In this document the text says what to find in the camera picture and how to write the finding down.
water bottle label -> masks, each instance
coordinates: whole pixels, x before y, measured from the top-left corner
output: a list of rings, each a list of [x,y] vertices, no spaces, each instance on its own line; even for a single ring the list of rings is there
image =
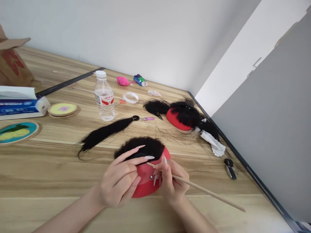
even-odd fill
[[[95,95],[95,96],[96,96],[96,102],[101,106],[107,106],[107,105],[113,104],[113,101],[114,101],[113,94],[106,95],[106,96],[100,96],[100,95]]]

hand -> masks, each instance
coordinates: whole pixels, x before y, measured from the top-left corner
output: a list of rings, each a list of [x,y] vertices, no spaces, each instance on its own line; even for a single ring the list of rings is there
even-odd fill
[[[156,176],[160,177],[159,170],[162,170],[162,196],[168,201],[170,205],[179,204],[183,197],[185,197],[186,191],[189,189],[189,185],[182,181],[175,180],[172,174],[180,176],[186,180],[189,180],[189,174],[185,169],[176,163],[174,160],[166,160],[165,156],[162,157],[160,164],[155,166]]]
[[[137,174],[136,165],[154,159],[154,157],[146,156],[124,160],[144,146],[138,146],[125,152],[109,165],[101,182],[96,187],[99,204],[116,208],[129,202],[141,180]]]

orange scissors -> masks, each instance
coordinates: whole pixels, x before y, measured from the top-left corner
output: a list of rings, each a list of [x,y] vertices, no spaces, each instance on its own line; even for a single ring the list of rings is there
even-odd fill
[[[126,101],[124,99],[122,99],[122,100],[120,100],[120,103],[117,103],[115,106],[117,106],[119,104],[126,104]]]

plastic water bottle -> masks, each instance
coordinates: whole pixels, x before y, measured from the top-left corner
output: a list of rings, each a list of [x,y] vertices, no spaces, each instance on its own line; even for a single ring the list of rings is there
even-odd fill
[[[97,82],[95,84],[94,93],[96,103],[99,109],[100,117],[104,121],[111,121],[114,119],[114,98],[113,90],[107,82],[107,75],[104,71],[96,71]]]

paper bag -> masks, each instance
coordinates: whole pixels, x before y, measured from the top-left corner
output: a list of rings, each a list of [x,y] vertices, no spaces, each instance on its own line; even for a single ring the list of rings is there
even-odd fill
[[[8,39],[0,24],[0,85],[29,86],[33,75],[14,48],[24,45],[30,38]]]

